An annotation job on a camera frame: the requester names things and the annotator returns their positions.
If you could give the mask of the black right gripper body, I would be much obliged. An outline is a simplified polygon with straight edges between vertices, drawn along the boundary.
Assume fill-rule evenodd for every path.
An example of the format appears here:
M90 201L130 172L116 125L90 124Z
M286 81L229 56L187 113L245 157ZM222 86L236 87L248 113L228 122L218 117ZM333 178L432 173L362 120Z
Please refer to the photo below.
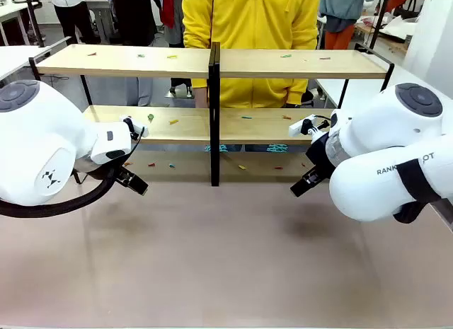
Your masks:
M317 175L332 175L335 166L331 163L326 153L326 142L328 133L318 138L306 151L306 156L314 165L314 172Z

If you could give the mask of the person's right hand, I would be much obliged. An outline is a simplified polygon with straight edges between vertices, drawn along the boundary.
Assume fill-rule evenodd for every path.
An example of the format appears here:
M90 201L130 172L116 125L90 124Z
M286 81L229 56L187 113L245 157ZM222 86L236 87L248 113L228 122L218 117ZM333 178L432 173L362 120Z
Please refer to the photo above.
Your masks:
M195 95L195 107L196 108L208 108L209 98L207 87L194 88L193 93Z

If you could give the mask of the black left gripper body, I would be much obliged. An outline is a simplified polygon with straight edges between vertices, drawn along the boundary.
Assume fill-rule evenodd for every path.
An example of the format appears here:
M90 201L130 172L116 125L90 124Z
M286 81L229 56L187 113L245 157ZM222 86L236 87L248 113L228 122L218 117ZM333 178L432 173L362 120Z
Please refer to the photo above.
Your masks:
M129 185L132 181L132 173L124 166L107 166L105 181L107 185L114 183Z

